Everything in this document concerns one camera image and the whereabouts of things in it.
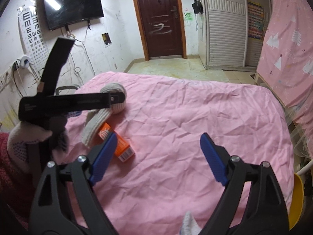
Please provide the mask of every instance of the pink bedsheet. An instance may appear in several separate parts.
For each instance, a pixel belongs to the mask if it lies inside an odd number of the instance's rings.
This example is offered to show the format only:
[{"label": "pink bedsheet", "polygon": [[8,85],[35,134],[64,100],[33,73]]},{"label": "pink bedsheet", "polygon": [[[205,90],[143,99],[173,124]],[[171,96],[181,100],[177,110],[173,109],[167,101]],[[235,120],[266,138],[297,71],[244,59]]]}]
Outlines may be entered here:
[{"label": "pink bedsheet", "polygon": [[273,0],[257,72],[294,107],[313,157],[313,11],[306,0]]},{"label": "pink bedsheet", "polygon": [[[293,190],[293,147],[281,105],[266,88],[221,82],[180,80],[165,76],[107,72],[80,88],[98,92],[108,82],[127,90],[126,109],[108,123],[136,155],[122,163],[114,157],[96,195],[120,235],[174,235],[187,211],[201,227],[223,192],[200,149],[207,132],[230,155],[244,161],[271,163],[289,208]],[[67,161],[87,148],[80,143],[87,112],[71,118]],[[73,208],[84,220],[77,203]],[[241,220],[245,188],[233,224]]]}]

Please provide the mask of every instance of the green graffiti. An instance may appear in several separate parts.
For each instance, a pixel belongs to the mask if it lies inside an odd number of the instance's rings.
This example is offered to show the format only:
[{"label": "green graffiti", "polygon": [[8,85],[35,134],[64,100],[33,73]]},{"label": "green graffiti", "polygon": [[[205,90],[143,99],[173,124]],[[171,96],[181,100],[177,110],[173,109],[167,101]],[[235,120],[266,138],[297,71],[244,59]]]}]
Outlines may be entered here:
[{"label": "green graffiti", "polygon": [[185,13],[185,21],[192,21],[192,13],[191,12],[186,12]]}]

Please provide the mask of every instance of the blue gripper pad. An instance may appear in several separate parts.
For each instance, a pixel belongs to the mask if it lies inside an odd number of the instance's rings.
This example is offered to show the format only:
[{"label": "blue gripper pad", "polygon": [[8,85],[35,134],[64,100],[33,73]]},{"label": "blue gripper pad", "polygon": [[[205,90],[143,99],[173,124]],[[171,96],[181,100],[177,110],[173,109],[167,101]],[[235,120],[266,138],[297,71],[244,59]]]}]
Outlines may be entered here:
[{"label": "blue gripper pad", "polygon": [[226,164],[218,155],[216,150],[217,146],[214,144],[207,133],[201,135],[200,147],[207,162],[209,163],[215,180],[222,183],[223,186],[226,186],[229,181],[226,174]]},{"label": "blue gripper pad", "polygon": [[93,162],[91,169],[91,176],[89,181],[92,186],[101,181],[109,163],[113,157],[117,146],[117,137],[115,133],[107,139],[106,144],[103,146],[95,161]]}]

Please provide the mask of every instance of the poster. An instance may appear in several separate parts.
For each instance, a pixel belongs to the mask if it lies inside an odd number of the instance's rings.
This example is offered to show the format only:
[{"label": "poster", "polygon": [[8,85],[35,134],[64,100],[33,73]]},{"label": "poster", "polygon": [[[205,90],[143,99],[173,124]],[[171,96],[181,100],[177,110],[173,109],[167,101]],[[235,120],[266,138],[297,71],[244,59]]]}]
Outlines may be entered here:
[{"label": "poster", "polygon": [[263,40],[264,10],[259,4],[248,2],[249,37]]},{"label": "poster", "polygon": [[18,8],[21,39],[37,75],[42,75],[49,53],[43,40],[35,4]]}]

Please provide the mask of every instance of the black tv screen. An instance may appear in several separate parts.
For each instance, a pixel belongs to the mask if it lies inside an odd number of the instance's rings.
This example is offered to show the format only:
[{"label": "black tv screen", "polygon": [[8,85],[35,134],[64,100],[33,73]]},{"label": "black tv screen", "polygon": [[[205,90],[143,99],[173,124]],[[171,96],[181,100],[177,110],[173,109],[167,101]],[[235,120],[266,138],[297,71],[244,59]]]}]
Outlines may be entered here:
[{"label": "black tv screen", "polygon": [[103,17],[101,0],[44,0],[49,30]]}]

